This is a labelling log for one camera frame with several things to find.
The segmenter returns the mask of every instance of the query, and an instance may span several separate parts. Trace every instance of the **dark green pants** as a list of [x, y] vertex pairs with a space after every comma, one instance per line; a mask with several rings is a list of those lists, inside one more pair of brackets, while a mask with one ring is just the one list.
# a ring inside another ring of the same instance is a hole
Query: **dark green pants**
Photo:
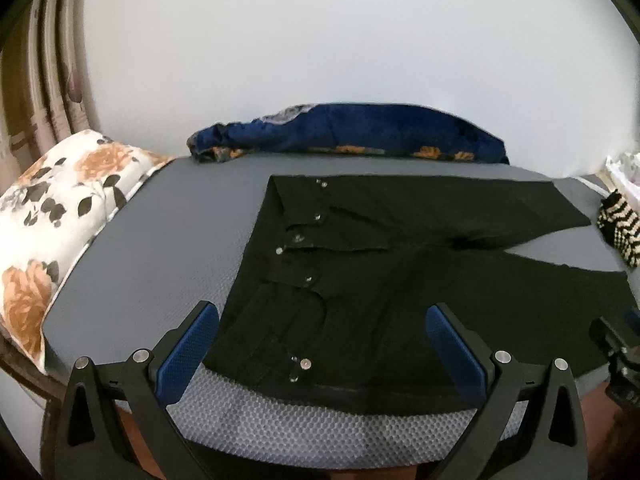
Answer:
[[625, 274], [501, 249], [588, 224], [549, 182], [272, 176], [204, 363], [347, 412], [468, 408], [425, 336], [443, 301], [491, 348], [579, 376], [604, 363], [591, 320], [635, 305]]

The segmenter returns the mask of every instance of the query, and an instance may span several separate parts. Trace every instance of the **silver bolt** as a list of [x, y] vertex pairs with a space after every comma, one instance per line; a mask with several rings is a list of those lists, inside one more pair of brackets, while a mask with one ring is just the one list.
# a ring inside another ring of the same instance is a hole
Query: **silver bolt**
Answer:
[[498, 362], [503, 364], [511, 362], [511, 354], [509, 354], [509, 352], [507, 352], [506, 350], [498, 350], [495, 353], [495, 358]]
[[567, 361], [565, 361], [564, 359], [562, 359], [561, 357], [556, 359], [554, 361], [554, 364], [556, 365], [556, 368], [558, 370], [566, 370], [569, 367], [569, 363]]
[[144, 348], [136, 350], [133, 354], [133, 360], [137, 363], [143, 363], [147, 359], [149, 359], [149, 350], [145, 350]]
[[82, 357], [79, 357], [78, 359], [76, 359], [76, 368], [78, 370], [82, 370], [88, 364], [89, 364], [89, 358], [88, 357], [82, 356]]

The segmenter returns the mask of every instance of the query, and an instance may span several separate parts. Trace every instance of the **gray textured mat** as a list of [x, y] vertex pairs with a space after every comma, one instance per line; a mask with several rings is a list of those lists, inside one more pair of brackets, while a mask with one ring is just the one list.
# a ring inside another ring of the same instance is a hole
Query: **gray textured mat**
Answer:
[[[411, 159], [254, 154], [225, 164], [179, 159], [116, 215], [82, 257], [44, 325], [47, 363], [68, 373], [78, 356], [97, 363], [153, 347], [198, 300], [224, 305], [271, 174], [453, 174], [545, 180], [509, 166]], [[594, 218], [599, 196], [565, 179], [558, 189]], [[622, 270], [595, 227], [546, 235], [511, 250], [538, 260]], [[581, 379], [588, 390], [604, 377]], [[200, 367], [180, 403], [169, 408], [184, 436], [215, 449], [318, 468], [409, 465], [442, 458], [472, 412], [356, 416], [268, 399]], [[516, 431], [523, 407], [506, 434]]]

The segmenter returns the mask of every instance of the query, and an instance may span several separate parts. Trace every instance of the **beige curtain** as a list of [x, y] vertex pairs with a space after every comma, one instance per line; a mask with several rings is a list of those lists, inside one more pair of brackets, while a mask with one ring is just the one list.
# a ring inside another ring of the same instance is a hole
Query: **beige curtain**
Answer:
[[60, 140], [90, 127], [75, 0], [33, 0], [0, 54], [0, 194]]

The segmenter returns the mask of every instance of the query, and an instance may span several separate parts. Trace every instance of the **blue blanket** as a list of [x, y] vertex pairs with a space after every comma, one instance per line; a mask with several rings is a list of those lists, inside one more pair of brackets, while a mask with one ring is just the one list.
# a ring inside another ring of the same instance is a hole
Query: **blue blanket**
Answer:
[[263, 150], [509, 163], [500, 139], [464, 119], [399, 104], [299, 105], [250, 123], [214, 124], [187, 145], [197, 160], [217, 162]]

